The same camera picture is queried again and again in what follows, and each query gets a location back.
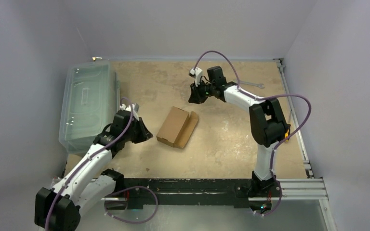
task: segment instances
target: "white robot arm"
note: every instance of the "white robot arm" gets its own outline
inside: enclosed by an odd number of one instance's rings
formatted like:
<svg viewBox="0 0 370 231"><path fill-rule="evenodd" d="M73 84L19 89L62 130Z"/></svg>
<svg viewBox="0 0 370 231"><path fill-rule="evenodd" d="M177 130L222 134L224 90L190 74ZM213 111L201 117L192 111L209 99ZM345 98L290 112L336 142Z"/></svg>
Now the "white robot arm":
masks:
<svg viewBox="0 0 370 231"><path fill-rule="evenodd" d="M111 169L103 171L96 180L92 179L126 142L140 143L153 137L137 111L136 104L122 105L113 123L96 136L89 151L70 173L51 189L39 190L35 200L36 225L45 227L48 220L49 230L74 230L80 217L95 203L124 187L124 176Z"/></svg>
<svg viewBox="0 0 370 231"><path fill-rule="evenodd" d="M241 88L235 82L227 82L219 66L207 70L209 82L202 79L202 70L191 69L189 75L195 78L191 84L190 103L203 103L209 96L215 96L226 103L242 108L250 114L251 132L258 143L257 161L254 175L258 181L267 181L275 174L274 165L276 155L271 155L276 144L285 138L288 125L285 121L280 104L277 99L260 100L259 96L241 93Z"/></svg>

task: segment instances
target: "wrench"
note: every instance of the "wrench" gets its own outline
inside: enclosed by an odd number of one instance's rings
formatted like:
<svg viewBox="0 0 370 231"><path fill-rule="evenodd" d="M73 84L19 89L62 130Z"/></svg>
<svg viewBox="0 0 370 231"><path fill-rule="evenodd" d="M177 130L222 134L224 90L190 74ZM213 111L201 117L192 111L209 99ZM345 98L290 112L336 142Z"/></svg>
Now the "wrench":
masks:
<svg viewBox="0 0 370 231"><path fill-rule="evenodd" d="M260 89L264 89L264 84L263 83L251 83L251 82L246 82L246 81L240 81L241 84L247 84L247 85L252 85L252 86L255 86L255 87L258 87Z"/></svg>

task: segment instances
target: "open cardboard box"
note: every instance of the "open cardboard box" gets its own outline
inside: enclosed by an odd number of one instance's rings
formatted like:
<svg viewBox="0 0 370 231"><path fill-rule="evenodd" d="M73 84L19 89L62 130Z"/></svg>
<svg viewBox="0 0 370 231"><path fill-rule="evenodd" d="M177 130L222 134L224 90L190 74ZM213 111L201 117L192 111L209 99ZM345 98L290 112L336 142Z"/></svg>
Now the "open cardboard box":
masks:
<svg viewBox="0 0 370 231"><path fill-rule="evenodd" d="M195 112L172 107L157 134L157 140L171 147L184 148L199 121Z"/></svg>

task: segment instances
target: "wooden table surface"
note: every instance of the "wooden table surface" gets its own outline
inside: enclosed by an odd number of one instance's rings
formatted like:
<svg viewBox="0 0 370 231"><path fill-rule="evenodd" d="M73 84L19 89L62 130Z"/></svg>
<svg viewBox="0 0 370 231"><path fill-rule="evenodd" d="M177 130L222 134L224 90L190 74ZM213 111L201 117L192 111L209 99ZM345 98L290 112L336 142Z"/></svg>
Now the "wooden table surface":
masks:
<svg viewBox="0 0 370 231"><path fill-rule="evenodd" d="M112 62L121 82L121 96L140 105L139 116L154 138L126 143L105 167L128 178L250 178L256 165L257 143L251 136L249 114L235 105L210 97L203 104L190 104L188 75L195 62ZM241 80L264 83L265 88L241 85L259 96L285 93L273 62L234 62ZM200 62L202 70L219 65L228 81L235 79L225 62ZM290 107L279 99L286 120ZM199 115L199 123L184 149L172 148L155 138L170 108L176 106ZM80 160L70 155L66 172ZM297 138L277 151L276 174L283 179L306 178Z"/></svg>

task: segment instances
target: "white wall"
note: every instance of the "white wall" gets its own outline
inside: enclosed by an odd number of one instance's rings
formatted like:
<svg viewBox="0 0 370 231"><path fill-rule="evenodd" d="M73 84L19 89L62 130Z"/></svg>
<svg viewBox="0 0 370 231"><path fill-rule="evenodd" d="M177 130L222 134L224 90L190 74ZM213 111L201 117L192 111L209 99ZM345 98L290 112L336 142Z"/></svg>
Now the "white wall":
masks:
<svg viewBox="0 0 370 231"><path fill-rule="evenodd" d="M338 229L370 230L370 1L319 0L285 61L290 90L313 104L304 142Z"/></svg>
<svg viewBox="0 0 370 231"><path fill-rule="evenodd" d="M89 60L60 0L0 0L0 230L36 230L34 199L66 161L66 69Z"/></svg>
<svg viewBox="0 0 370 231"><path fill-rule="evenodd" d="M316 2L65 1L91 54L121 59L194 59L211 49L232 58L281 58Z"/></svg>

